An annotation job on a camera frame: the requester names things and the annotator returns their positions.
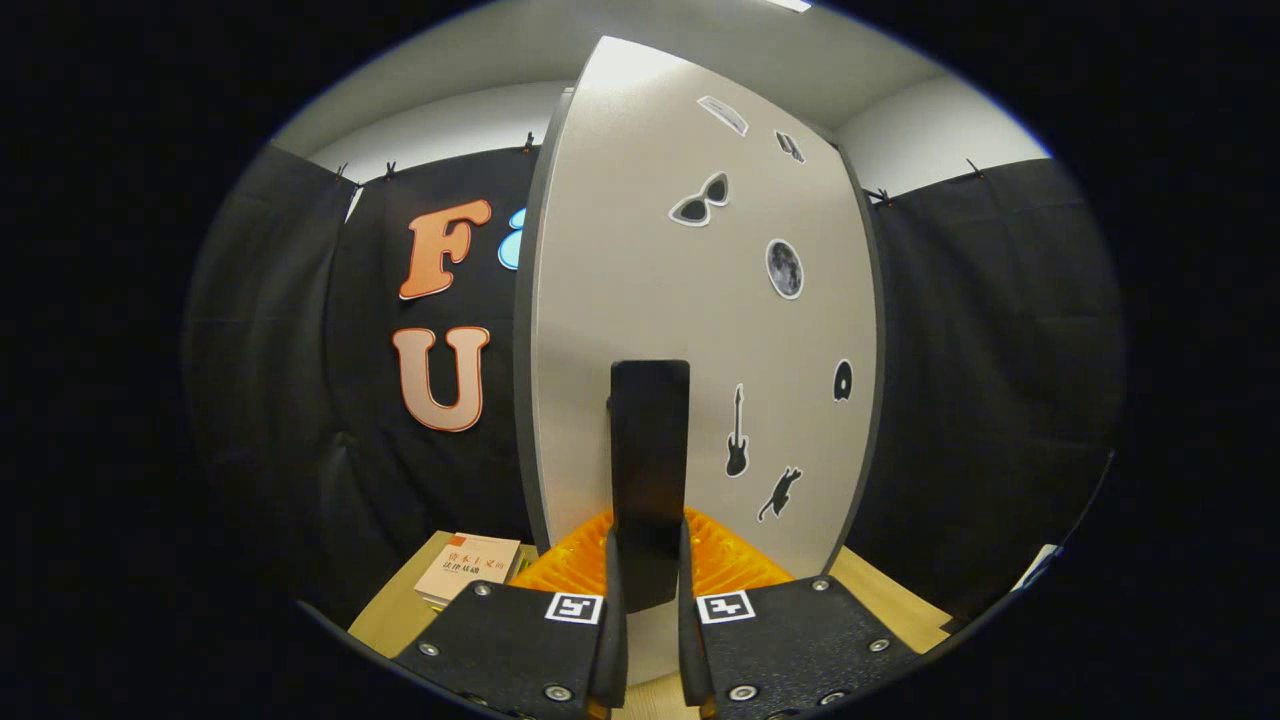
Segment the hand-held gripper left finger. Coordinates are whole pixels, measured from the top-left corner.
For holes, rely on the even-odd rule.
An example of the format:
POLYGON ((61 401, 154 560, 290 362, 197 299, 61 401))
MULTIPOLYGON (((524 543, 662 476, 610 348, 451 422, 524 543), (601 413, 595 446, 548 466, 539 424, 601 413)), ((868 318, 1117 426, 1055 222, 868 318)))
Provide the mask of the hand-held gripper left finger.
POLYGON ((470 582, 393 664, 486 719, 608 719, 625 703, 626 625, 605 511, 511 583, 470 582))

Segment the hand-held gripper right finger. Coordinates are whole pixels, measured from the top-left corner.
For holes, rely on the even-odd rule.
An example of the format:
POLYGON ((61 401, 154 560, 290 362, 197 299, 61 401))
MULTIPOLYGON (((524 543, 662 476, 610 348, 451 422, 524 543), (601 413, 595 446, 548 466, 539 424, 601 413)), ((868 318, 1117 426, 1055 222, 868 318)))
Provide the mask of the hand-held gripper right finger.
POLYGON ((686 509, 677 575, 678 671, 703 719, 832 719, 922 656, 836 577, 794 578, 686 509))

